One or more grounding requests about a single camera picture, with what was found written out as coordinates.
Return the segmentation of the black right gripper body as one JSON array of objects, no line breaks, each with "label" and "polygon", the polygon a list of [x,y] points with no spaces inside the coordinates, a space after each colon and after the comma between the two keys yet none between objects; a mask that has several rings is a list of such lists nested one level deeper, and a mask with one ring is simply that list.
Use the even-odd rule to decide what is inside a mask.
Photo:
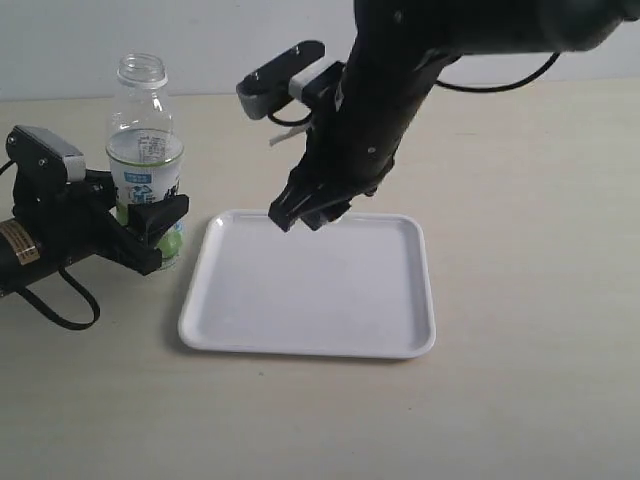
[{"label": "black right gripper body", "polygon": [[287,195],[346,200],[369,195],[395,166],[396,112],[314,112]]}]

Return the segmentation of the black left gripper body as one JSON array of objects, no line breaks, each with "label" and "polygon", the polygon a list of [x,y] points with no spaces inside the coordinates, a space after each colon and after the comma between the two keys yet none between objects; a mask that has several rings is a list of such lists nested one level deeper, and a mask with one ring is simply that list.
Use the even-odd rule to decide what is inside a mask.
[{"label": "black left gripper body", "polygon": [[162,234],[153,226],[153,208],[131,205],[122,225],[95,193],[65,198],[50,212],[44,244],[61,259],[96,255],[143,276],[158,270]]}]

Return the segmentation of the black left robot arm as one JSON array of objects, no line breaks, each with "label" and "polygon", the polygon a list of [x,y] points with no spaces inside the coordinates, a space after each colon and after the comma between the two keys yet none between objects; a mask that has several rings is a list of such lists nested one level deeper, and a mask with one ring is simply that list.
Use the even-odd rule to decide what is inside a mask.
[{"label": "black left robot arm", "polygon": [[120,224],[111,175],[90,170],[53,195],[22,173],[13,186],[13,217],[1,223],[1,291],[10,294],[90,256],[146,276],[162,264],[161,237],[189,210],[189,197],[131,205]]}]

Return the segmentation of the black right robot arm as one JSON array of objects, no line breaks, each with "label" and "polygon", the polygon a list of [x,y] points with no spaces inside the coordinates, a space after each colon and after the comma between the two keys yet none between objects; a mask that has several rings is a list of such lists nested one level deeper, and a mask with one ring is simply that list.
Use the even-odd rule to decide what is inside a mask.
[{"label": "black right robot arm", "polygon": [[313,108],[305,152],[268,216],[317,230],[371,196],[444,69],[464,56],[589,51],[636,1],[357,1],[356,37]]}]

